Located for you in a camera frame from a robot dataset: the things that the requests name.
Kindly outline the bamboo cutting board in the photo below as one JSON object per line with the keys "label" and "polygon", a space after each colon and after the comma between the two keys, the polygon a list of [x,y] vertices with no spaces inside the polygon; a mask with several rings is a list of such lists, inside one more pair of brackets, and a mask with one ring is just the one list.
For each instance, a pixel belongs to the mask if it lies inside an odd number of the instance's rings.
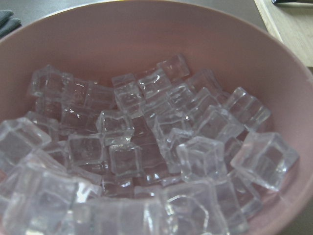
{"label": "bamboo cutting board", "polygon": [[313,5],[311,3],[255,4],[269,34],[287,46],[306,67],[313,66]]}

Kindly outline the clear plastic ice cubes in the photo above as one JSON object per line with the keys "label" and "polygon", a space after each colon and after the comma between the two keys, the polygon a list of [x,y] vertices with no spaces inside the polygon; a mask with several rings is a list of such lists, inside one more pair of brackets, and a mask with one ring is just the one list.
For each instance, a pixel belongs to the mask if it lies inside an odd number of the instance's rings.
{"label": "clear plastic ice cubes", "polygon": [[299,156],[271,112],[180,54],[101,86],[51,65],[0,125],[6,235],[237,235]]}

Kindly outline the steel muddler black tip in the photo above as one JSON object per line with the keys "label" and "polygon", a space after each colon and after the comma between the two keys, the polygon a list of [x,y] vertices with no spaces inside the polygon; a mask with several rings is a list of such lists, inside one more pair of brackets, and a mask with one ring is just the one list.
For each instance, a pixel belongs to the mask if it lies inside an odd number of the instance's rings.
{"label": "steel muddler black tip", "polygon": [[285,3],[303,3],[312,4],[313,0],[271,0],[273,4],[285,4]]}

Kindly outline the pink ribbed bowl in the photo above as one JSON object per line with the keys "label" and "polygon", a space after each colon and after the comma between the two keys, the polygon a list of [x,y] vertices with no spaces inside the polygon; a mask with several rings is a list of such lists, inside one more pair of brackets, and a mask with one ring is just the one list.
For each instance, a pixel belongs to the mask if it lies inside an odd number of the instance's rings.
{"label": "pink ribbed bowl", "polygon": [[279,194],[266,194],[251,235],[275,235],[313,195],[313,76],[282,43],[229,14],[170,1],[112,1],[75,7],[23,26],[0,42],[0,118],[32,107],[32,72],[47,64],[109,85],[182,53],[192,72],[214,71],[223,87],[244,87],[272,112],[270,129],[300,155]]}

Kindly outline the grey folded cloth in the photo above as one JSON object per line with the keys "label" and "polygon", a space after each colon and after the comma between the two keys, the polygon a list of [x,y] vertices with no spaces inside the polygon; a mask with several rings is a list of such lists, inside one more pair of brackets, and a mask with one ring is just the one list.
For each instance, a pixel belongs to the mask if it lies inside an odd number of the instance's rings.
{"label": "grey folded cloth", "polygon": [[0,38],[2,39],[6,35],[10,34],[17,28],[21,27],[22,22],[18,18],[13,17],[14,12],[12,10],[0,11]]}

